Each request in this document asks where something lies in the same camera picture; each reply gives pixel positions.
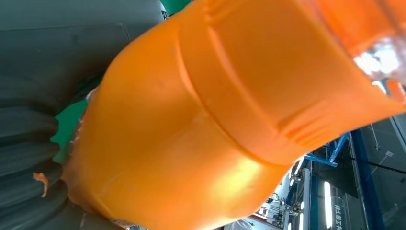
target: plastic bottle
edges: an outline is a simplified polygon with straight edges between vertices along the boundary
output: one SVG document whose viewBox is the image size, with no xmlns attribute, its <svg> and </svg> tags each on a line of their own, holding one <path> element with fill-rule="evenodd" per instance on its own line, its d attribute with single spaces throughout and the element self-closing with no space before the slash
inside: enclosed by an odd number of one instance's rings
<svg viewBox="0 0 406 230">
<path fill-rule="evenodd" d="M 302 0 L 334 40 L 370 77 L 401 103 L 406 85 L 406 1 Z"/>
<path fill-rule="evenodd" d="M 299 157 L 403 112 L 311 10 L 197 0 L 135 40 L 90 102 L 70 198 L 151 230 L 210 230 L 253 213 Z"/>
</svg>

